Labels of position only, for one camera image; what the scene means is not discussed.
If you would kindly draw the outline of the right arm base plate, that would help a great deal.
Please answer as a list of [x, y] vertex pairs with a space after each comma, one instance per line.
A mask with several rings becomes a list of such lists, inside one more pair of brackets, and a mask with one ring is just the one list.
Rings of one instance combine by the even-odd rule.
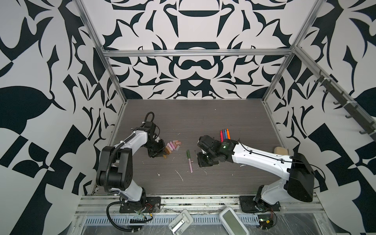
[[257, 202], [255, 196], [240, 196], [240, 209], [244, 213], [264, 213], [264, 212], [279, 212], [280, 203], [269, 205], [261, 199]]

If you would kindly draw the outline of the orange highlighter pen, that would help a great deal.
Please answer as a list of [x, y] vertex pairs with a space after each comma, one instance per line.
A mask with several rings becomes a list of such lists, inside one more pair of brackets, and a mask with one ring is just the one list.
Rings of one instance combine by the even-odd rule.
[[226, 129], [227, 139], [231, 139], [229, 129]]

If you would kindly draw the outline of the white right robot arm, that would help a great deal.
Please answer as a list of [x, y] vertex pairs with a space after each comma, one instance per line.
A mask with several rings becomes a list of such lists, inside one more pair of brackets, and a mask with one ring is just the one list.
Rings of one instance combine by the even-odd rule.
[[260, 186], [253, 199], [254, 204], [275, 205], [286, 199], [312, 202], [315, 173], [302, 154], [295, 156], [265, 152], [244, 145], [240, 141], [225, 139], [217, 141], [205, 135], [199, 138], [198, 164], [209, 167], [220, 162], [230, 162], [267, 171], [280, 179]]

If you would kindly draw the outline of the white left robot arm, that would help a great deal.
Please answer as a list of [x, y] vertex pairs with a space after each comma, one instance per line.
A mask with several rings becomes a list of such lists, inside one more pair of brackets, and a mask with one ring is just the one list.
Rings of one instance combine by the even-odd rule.
[[99, 158], [96, 184], [107, 193], [115, 193], [128, 202], [144, 201], [146, 193], [133, 180], [133, 154], [141, 147], [147, 149], [149, 157], [162, 157], [165, 143], [155, 134], [157, 125], [144, 121], [141, 127], [116, 146], [106, 146]]

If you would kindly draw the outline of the gold marker cap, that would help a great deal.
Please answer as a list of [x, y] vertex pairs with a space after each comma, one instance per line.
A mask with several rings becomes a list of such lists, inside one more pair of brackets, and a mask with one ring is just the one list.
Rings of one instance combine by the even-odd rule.
[[167, 154], [171, 154], [171, 150], [168, 146], [165, 147]]

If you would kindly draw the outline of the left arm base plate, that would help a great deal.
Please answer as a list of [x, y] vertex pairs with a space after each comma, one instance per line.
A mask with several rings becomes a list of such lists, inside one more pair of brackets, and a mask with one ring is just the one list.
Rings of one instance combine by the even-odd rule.
[[146, 213], [152, 213], [159, 210], [161, 205], [161, 197], [148, 196], [141, 198], [138, 202], [122, 202], [120, 206], [120, 213], [134, 213], [136, 211], [142, 211]]

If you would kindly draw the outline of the pink highlighter pen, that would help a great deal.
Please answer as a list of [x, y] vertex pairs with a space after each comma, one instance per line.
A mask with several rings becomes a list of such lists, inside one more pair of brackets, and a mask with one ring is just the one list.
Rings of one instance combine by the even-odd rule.
[[220, 130], [220, 141], [224, 141], [223, 130]]

